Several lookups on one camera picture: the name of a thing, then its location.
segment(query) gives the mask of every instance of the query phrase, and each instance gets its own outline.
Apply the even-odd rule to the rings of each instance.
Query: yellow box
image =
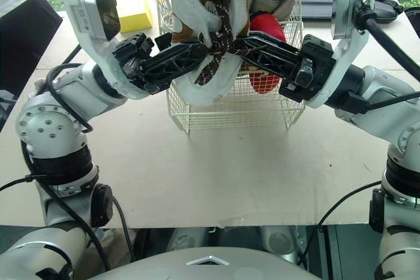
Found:
[[[147,0],[117,0],[121,33],[152,27],[152,15]]]

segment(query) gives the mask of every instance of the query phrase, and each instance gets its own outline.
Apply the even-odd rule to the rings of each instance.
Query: white wire basket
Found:
[[[160,34],[172,32],[171,0],[156,0]],[[303,40],[301,0],[296,0],[288,21],[279,22],[288,44],[300,48]],[[185,102],[174,83],[167,90],[168,112],[175,124],[187,134],[192,129],[221,127],[251,127],[280,125],[286,128],[293,125],[305,110],[303,103],[294,102],[278,93],[278,79],[264,80],[258,93],[250,82],[252,76],[269,75],[263,70],[242,64],[230,93],[212,106],[193,106]]]

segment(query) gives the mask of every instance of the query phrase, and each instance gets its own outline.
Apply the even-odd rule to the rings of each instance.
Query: red object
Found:
[[[280,41],[286,42],[283,28],[271,14],[260,14],[256,16],[249,26],[253,31],[263,31],[271,36],[278,38]],[[257,70],[256,67],[248,66],[249,70]],[[271,73],[250,73],[249,81],[255,92],[266,94],[273,91],[280,82],[280,77]]]

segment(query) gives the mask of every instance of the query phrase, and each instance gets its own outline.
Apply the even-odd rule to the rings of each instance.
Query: brown shoelace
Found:
[[[213,45],[208,49],[208,53],[213,56],[213,59],[203,68],[198,76],[196,80],[196,84],[198,85],[207,84],[215,76],[221,64],[222,57],[227,52],[238,56],[246,56],[255,50],[261,49],[260,47],[256,49],[239,49],[238,45],[235,45],[232,26],[230,25],[230,0],[213,0],[213,2],[222,25],[218,32],[210,32],[210,39]],[[199,41],[204,45],[202,33],[199,35]]]

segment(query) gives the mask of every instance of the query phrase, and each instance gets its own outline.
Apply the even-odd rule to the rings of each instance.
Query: table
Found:
[[[158,35],[154,27],[146,34]],[[384,27],[420,62],[407,17]],[[328,24],[308,24],[305,33],[331,40]],[[14,124],[33,82],[61,63],[77,41],[65,18],[0,134],[1,183],[28,173]],[[84,62],[81,52],[75,62]],[[355,61],[373,64],[415,83],[375,40]],[[131,228],[315,224],[339,198],[380,179],[387,143],[340,121],[332,109],[307,108],[291,129],[283,126],[179,131],[167,114],[165,93],[91,120],[89,147],[100,182],[112,187]],[[341,205],[328,224],[367,222],[371,191]],[[42,226],[33,183],[0,193],[0,224]],[[114,215],[107,227],[120,227]]]

